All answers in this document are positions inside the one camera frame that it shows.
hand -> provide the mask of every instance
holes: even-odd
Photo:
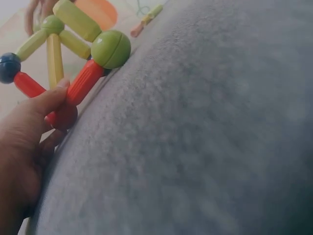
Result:
[[[51,127],[45,116],[64,103],[69,82],[19,104],[0,122],[0,234],[17,234],[25,213],[38,200],[42,175],[66,133]]]
[[[25,31],[31,36],[34,23],[34,12],[37,6],[40,4],[38,21],[42,22],[47,16],[52,15],[52,8],[58,2],[58,0],[31,0],[25,14]]]

red stick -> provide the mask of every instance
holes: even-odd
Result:
[[[103,71],[104,68],[95,63],[94,60],[87,61],[68,88],[67,103],[74,106],[79,105],[99,78],[102,77]]]

fingernail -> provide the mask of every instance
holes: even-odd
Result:
[[[69,86],[69,80],[66,78],[63,78],[60,80],[60,82],[57,85],[58,87],[68,87]]]

gray fabric surface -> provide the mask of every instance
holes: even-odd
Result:
[[[39,235],[312,234],[311,0],[172,0],[58,152]]]

orange object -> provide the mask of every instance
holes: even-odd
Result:
[[[142,32],[143,30],[143,22],[140,22],[138,25],[136,25],[133,29],[131,29],[131,36],[133,38],[136,38],[139,36],[139,34]]]
[[[76,106],[62,105],[55,112],[47,115],[47,121],[58,130],[68,130],[76,122],[78,111]]]
[[[14,77],[15,86],[29,98],[34,98],[45,92],[45,88],[39,85],[27,73],[18,72]],[[71,128],[77,119],[76,106],[62,105],[58,110],[46,116],[46,120],[56,129],[67,130]]]
[[[39,85],[27,73],[18,72],[14,77],[15,86],[29,98],[39,96],[45,92],[45,88]]]
[[[94,60],[87,61],[67,90],[67,103],[73,106],[79,105],[102,77],[103,71],[104,69]]]
[[[117,11],[107,0],[76,0],[75,5],[96,21],[103,31],[117,22]]]

